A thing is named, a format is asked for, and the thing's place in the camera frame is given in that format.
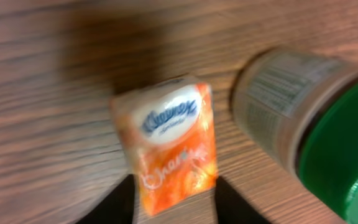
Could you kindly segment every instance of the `dark object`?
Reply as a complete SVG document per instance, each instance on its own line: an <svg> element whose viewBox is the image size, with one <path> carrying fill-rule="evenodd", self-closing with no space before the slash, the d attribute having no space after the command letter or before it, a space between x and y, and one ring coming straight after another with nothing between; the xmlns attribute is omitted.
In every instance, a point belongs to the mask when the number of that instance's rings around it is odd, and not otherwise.
<svg viewBox="0 0 358 224"><path fill-rule="evenodd" d="M218 224L270 224L223 177L216 180L214 200ZM134 201L134 176L128 175L77 224L131 224L134 216Z"/></svg>

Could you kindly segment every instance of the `green lid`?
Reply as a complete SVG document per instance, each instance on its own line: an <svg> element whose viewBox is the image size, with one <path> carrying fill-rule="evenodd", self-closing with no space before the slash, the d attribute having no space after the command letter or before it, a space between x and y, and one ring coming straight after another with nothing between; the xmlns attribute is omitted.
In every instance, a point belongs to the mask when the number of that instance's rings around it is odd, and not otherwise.
<svg viewBox="0 0 358 224"><path fill-rule="evenodd" d="M323 114L306 138L299 178L340 217L358 224L358 84Z"/></svg>

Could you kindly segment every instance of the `wooden table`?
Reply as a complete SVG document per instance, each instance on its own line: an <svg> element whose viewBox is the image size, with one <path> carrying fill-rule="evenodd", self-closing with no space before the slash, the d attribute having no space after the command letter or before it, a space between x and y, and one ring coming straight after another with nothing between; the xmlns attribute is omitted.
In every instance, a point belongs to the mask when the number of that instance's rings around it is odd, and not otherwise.
<svg viewBox="0 0 358 224"><path fill-rule="evenodd" d="M127 172L118 93L182 74L213 86L220 174L275 223L343 223L234 125L256 53L288 44L358 60L358 1L0 0L0 224L69 223ZM211 192L139 223L213 223Z"/></svg>

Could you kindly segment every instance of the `orange packet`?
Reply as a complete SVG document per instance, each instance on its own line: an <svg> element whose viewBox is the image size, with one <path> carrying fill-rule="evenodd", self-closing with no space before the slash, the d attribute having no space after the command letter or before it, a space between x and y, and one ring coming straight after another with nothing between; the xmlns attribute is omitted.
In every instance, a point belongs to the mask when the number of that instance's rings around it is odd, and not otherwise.
<svg viewBox="0 0 358 224"><path fill-rule="evenodd" d="M149 215L215 186L211 87L176 78L112 99L112 113Z"/></svg>

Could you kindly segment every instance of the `jar lid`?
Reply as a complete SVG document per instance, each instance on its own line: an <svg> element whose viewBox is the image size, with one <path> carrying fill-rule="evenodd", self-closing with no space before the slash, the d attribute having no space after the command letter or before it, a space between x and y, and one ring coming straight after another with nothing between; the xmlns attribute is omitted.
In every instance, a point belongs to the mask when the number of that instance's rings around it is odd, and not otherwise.
<svg viewBox="0 0 358 224"><path fill-rule="evenodd" d="M358 84L323 114L306 138L303 185L349 223L358 224Z"/></svg>

